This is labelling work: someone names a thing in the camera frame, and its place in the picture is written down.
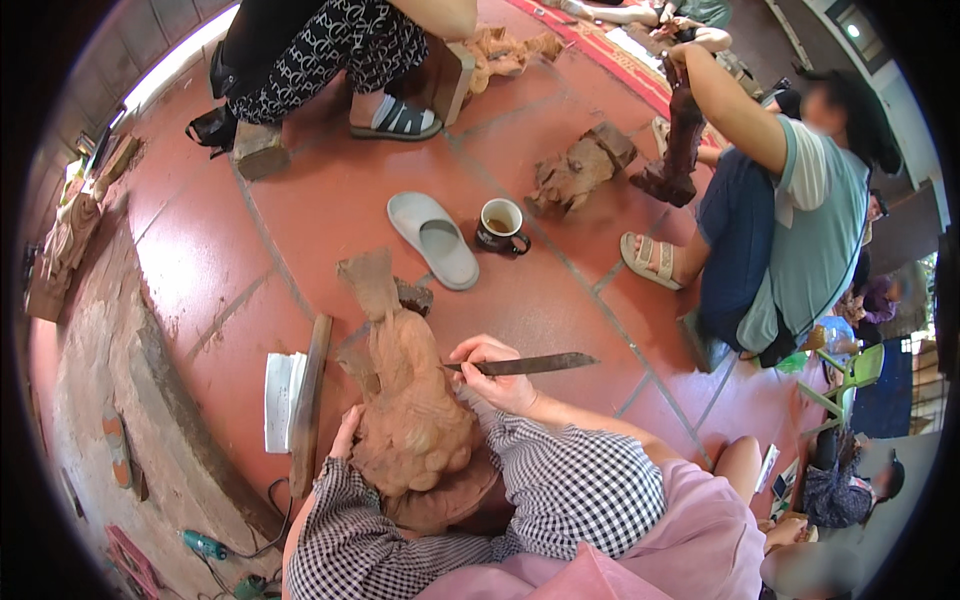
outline gingham shirt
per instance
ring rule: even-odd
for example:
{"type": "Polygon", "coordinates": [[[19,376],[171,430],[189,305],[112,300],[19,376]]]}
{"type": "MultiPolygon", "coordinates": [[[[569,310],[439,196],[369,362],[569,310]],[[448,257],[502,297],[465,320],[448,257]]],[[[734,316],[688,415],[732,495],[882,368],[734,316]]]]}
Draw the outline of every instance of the gingham shirt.
{"type": "Polygon", "coordinates": [[[551,431],[497,412],[487,441],[516,506],[506,534],[492,539],[406,540],[360,474],[327,458],[287,569],[293,597],[412,598],[468,564],[521,552],[572,560],[581,540],[616,559],[666,512],[660,469],[634,438],[573,425],[551,431]]]}

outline hand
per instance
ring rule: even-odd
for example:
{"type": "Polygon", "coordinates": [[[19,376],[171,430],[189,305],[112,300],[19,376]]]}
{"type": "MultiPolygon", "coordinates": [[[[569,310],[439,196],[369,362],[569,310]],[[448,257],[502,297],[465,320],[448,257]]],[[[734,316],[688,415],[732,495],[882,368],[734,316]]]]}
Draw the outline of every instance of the hand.
{"type": "Polygon", "coordinates": [[[776,527],[767,532],[767,541],[764,547],[769,550],[774,546],[790,545],[802,540],[805,535],[805,518],[787,518],[779,521],[776,527]]]}
{"type": "Polygon", "coordinates": [[[673,24],[677,26],[678,31],[685,31],[692,27],[696,27],[696,21],[686,16],[673,17],[673,24]]]}
{"type": "Polygon", "coordinates": [[[672,18],[673,18],[673,11],[675,11],[675,10],[676,10],[676,9],[674,9],[673,7],[671,7],[669,3],[667,3],[666,5],[664,5],[664,6],[663,6],[663,14],[660,15],[660,24],[662,25],[662,24],[666,23],[667,21],[669,21],[670,19],[672,19],[672,18]]]}
{"type": "Polygon", "coordinates": [[[475,392],[493,405],[494,408],[514,415],[525,415],[537,399],[534,389],[526,375],[500,375],[487,377],[480,373],[472,363],[497,360],[516,360],[520,353],[503,342],[483,334],[472,337],[450,352],[450,360],[462,363],[462,373],[454,378],[467,382],[475,392]]]}
{"type": "Polygon", "coordinates": [[[363,404],[351,406],[350,410],[340,417],[340,429],[337,430],[337,437],[333,439],[330,458],[350,460],[353,451],[353,433],[357,430],[357,425],[360,424],[360,416],[363,415],[364,408],[363,404]]]}

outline plastic chair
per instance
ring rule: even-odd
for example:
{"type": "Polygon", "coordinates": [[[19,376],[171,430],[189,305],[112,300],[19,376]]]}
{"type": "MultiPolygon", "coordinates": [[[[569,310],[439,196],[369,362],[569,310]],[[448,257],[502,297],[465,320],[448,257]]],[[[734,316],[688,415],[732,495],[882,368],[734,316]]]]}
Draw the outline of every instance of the plastic chair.
{"type": "Polygon", "coordinates": [[[853,401],[856,399],[856,390],[876,383],[876,381],[880,379],[880,372],[883,370],[883,344],[871,346],[864,350],[862,354],[851,357],[851,359],[847,361],[846,366],[833,360],[832,356],[822,350],[817,350],[817,354],[843,374],[843,383],[824,395],[802,381],[797,382],[797,387],[800,388],[802,393],[810,396],[815,402],[826,408],[833,415],[833,419],[828,419],[827,422],[819,427],[814,427],[813,429],[808,429],[803,432],[801,435],[804,436],[819,433],[824,429],[830,429],[836,425],[846,424],[853,413],[853,401]]]}

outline knife blade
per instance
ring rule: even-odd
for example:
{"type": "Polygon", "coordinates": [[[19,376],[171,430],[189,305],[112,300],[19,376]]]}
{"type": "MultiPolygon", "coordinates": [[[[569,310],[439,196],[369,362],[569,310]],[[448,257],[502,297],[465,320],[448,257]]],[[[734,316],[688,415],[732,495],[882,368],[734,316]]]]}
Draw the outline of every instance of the knife blade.
{"type": "MultiPolygon", "coordinates": [[[[521,375],[534,372],[561,371],[596,365],[600,361],[589,354],[582,352],[565,352],[563,354],[549,354],[547,356],[533,356],[518,358],[517,360],[499,360],[489,363],[473,363],[482,374],[488,377],[497,375],[521,375]]],[[[448,369],[461,372],[460,363],[444,365],[448,369]]]]}

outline mug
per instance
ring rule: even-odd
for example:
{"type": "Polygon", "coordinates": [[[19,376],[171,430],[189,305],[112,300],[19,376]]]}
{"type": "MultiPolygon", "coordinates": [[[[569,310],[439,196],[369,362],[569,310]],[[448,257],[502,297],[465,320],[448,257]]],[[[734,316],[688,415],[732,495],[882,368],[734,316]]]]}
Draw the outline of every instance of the mug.
{"type": "Polygon", "coordinates": [[[530,251],[530,238],[520,232],[521,225],[523,213],[519,206],[503,198],[494,198],[480,211],[474,241],[478,248],[488,252],[526,254],[530,251]],[[514,244],[514,238],[523,242],[522,249],[514,244]]]}

